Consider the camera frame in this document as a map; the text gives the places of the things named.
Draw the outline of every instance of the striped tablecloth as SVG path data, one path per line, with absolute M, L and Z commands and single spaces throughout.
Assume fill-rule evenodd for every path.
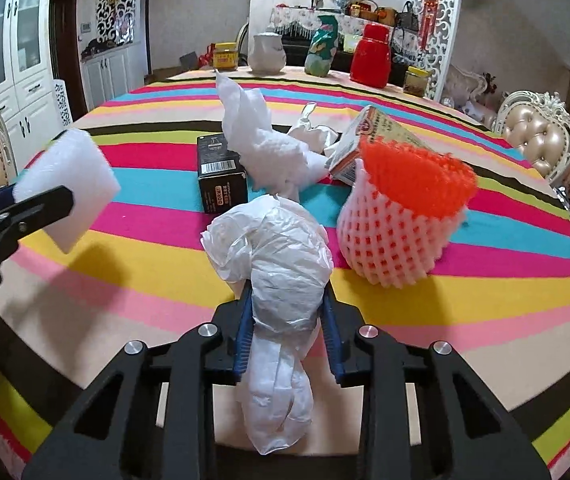
M 570 464 L 570 221 L 550 187 L 504 140 L 433 102 L 390 87 L 374 91 L 338 73 L 232 76 L 261 89 L 277 129 L 286 131 L 307 102 L 318 103 L 312 122 L 338 131 L 375 104 L 474 168 L 479 190 L 467 221 L 431 276 L 402 290 L 369 285 L 341 256 L 335 227 L 349 188 L 321 182 L 302 193 L 302 204 L 329 233 L 338 298 L 402 342 L 451 342 L 559 478 Z M 37 232 L 2 266 L 0 436 L 17 453 L 17 467 L 124 343 L 175 340 L 231 298 L 200 246 L 211 217 L 200 205 L 194 145 L 197 136 L 221 131 L 222 115 L 213 74 L 193 72 L 77 122 L 94 136 L 122 191 L 71 254 Z M 314 423 L 289 452 L 355 453 L 362 392 L 334 383 L 320 341 L 305 368 Z M 218 388 L 215 401 L 217 441 L 249 448 L 233 391 Z M 410 420 L 418 442 L 413 409 Z

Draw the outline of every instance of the yellow lid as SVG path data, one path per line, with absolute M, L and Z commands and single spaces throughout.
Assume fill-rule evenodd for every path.
M 427 72 L 426 70 L 423 70 L 423 69 L 415 67 L 415 66 L 408 66 L 407 72 L 410 72 L 410 73 L 417 75 L 419 77 L 427 77 L 430 75 L 430 73 Z
M 236 42 L 235 41 L 228 41 L 226 43 L 217 43 L 216 44 L 216 48 L 236 48 Z

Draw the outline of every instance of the red bottle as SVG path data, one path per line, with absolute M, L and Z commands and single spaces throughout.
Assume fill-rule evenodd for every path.
M 367 23 L 351 60 L 350 79 L 374 88 L 384 88 L 392 71 L 389 51 L 389 29 L 377 23 Z

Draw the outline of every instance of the silver screw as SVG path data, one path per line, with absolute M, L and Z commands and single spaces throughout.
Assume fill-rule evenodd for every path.
M 212 337 L 218 332 L 218 327 L 213 323 L 205 323 L 198 327 L 198 333 L 203 337 Z
M 363 325 L 358 329 L 358 333 L 362 337 L 366 337 L 367 339 L 371 339 L 378 335 L 378 329 L 375 326 L 371 325 Z
M 136 355 L 143 349 L 143 344 L 137 339 L 125 343 L 125 354 Z
M 440 355 L 449 355 L 451 354 L 451 345 L 447 341 L 436 341 L 434 351 Z

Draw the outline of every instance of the green bag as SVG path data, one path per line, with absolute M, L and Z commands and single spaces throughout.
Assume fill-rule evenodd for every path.
M 338 22 L 331 14 L 318 16 L 321 27 L 316 30 L 305 59 L 305 73 L 325 77 L 338 48 Z

